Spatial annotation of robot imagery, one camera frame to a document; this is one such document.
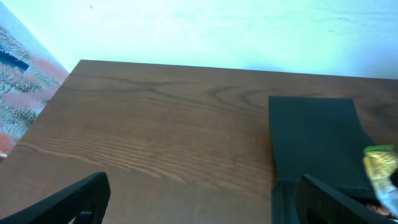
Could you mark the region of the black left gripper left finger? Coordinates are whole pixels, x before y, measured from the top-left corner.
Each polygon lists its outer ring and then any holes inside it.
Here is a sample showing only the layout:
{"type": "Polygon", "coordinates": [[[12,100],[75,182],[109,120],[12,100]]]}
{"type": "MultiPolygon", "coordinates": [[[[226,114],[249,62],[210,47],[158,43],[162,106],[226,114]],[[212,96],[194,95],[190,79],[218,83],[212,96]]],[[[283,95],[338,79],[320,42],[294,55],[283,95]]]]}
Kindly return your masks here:
{"type": "Polygon", "coordinates": [[[1,224],[101,224],[111,196],[108,176],[95,172],[53,195],[1,219],[1,224]]]}

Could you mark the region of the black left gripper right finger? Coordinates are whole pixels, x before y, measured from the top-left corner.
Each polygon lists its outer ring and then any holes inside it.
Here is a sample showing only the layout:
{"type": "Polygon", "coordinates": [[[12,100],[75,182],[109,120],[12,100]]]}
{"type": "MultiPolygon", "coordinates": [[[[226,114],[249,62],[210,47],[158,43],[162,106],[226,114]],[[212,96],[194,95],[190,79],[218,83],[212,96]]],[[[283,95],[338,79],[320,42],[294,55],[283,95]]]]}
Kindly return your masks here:
{"type": "Polygon", "coordinates": [[[395,224],[308,174],[299,178],[295,207],[304,224],[395,224]]]}

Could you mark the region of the black box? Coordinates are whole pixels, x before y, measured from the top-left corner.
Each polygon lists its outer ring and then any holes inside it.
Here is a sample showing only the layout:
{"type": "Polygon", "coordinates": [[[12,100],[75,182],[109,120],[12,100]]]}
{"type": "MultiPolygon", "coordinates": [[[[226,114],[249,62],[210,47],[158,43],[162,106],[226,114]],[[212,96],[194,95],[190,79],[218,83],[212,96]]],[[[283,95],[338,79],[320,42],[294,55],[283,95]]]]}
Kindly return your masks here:
{"type": "Polygon", "coordinates": [[[375,142],[363,129],[349,98],[269,97],[269,126],[277,182],[272,222],[298,223],[295,188],[312,177],[360,202],[377,199],[363,165],[375,142]]]}

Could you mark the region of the green yellow snack packet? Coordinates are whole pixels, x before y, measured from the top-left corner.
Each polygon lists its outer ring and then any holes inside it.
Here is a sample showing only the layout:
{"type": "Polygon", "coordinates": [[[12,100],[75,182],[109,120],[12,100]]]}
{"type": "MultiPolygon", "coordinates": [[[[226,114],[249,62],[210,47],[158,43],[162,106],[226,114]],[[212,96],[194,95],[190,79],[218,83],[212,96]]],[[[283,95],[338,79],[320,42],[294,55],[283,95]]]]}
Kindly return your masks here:
{"type": "Polygon", "coordinates": [[[369,146],[363,153],[366,175],[376,198],[397,218],[397,153],[394,146],[369,146]]]}

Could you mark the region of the red Pringles can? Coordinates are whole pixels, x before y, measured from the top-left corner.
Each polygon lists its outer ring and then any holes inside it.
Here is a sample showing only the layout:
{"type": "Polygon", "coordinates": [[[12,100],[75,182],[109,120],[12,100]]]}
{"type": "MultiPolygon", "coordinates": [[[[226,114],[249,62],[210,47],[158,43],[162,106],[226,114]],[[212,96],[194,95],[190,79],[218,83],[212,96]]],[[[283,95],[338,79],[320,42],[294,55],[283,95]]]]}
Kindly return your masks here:
{"type": "Polygon", "coordinates": [[[384,208],[382,205],[373,205],[370,203],[366,203],[365,206],[385,217],[394,217],[394,215],[388,209],[384,208]]]}

